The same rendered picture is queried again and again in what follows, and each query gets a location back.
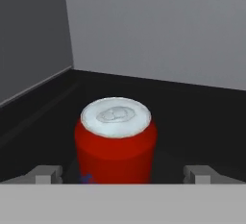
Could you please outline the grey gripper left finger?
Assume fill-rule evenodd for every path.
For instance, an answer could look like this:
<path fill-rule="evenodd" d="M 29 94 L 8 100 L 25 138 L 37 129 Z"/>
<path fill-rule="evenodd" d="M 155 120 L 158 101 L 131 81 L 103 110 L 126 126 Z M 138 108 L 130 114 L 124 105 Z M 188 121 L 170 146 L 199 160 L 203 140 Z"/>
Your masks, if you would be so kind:
<path fill-rule="evenodd" d="M 61 165 L 38 165 L 25 175 L 7 181 L 4 184 L 52 185 L 62 183 Z"/>

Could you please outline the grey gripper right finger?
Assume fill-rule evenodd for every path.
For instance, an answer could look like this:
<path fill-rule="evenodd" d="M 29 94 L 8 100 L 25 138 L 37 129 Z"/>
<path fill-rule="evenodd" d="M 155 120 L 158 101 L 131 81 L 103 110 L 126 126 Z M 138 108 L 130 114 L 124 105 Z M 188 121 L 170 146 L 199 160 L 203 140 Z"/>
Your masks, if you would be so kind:
<path fill-rule="evenodd" d="M 208 165 L 186 165 L 184 183 L 195 185 L 239 185 L 242 181 L 221 175 Z"/>

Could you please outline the red soda can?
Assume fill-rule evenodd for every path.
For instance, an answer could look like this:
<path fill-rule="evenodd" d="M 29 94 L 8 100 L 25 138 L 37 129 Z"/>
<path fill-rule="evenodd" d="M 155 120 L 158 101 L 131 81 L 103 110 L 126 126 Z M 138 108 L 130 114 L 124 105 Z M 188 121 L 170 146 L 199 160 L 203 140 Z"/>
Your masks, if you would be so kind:
<path fill-rule="evenodd" d="M 148 184 L 157 127 L 136 100 L 108 97 L 88 104 L 74 130 L 83 184 Z"/>

